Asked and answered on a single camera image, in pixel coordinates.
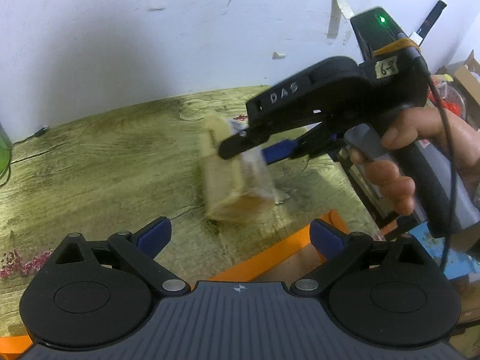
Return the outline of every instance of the orange strip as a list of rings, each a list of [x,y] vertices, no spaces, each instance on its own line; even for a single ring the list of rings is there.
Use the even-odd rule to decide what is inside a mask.
[[[321,219],[335,226],[340,231],[349,233],[347,225],[335,210],[326,212],[321,216]],[[247,261],[240,262],[239,264],[232,266],[230,269],[227,269],[226,271],[217,274],[208,280],[239,282],[251,281],[277,266],[291,255],[294,255],[309,243],[310,225],[304,227],[300,231],[297,231],[290,237],[285,238],[278,244],[269,247],[267,250],[259,253],[258,255],[253,256]]]
[[[28,335],[16,337],[0,337],[0,357],[5,360],[15,360],[32,345]]]

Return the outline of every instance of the handle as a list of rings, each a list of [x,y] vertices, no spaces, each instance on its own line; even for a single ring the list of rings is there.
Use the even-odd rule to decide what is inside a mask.
[[[403,173],[415,181],[416,194],[427,216],[428,227],[434,238],[448,232],[450,210],[450,161],[432,144],[413,142],[392,152]],[[472,204],[469,194],[458,174],[457,205],[452,231],[457,233],[480,221],[480,212]]]

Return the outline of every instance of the blurry beige box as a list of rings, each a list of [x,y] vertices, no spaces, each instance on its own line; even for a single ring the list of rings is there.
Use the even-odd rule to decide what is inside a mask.
[[[217,114],[203,119],[200,155],[206,216],[213,220],[247,222],[275,202],[272,180],[262,150],[250,149],[229,160],[218,156],[218,146],[243,126]]]

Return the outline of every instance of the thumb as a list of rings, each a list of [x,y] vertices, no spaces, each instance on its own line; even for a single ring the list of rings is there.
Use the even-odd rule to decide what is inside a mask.
[[[455,114],[445,110],[452,131],[459,167],[472,167],[480,158],[480,134]],[[402,111],[382,137],[386,149],[396,150],[417,139],[427,138],[446,151],[446,136],[436,108],[410,108]]]

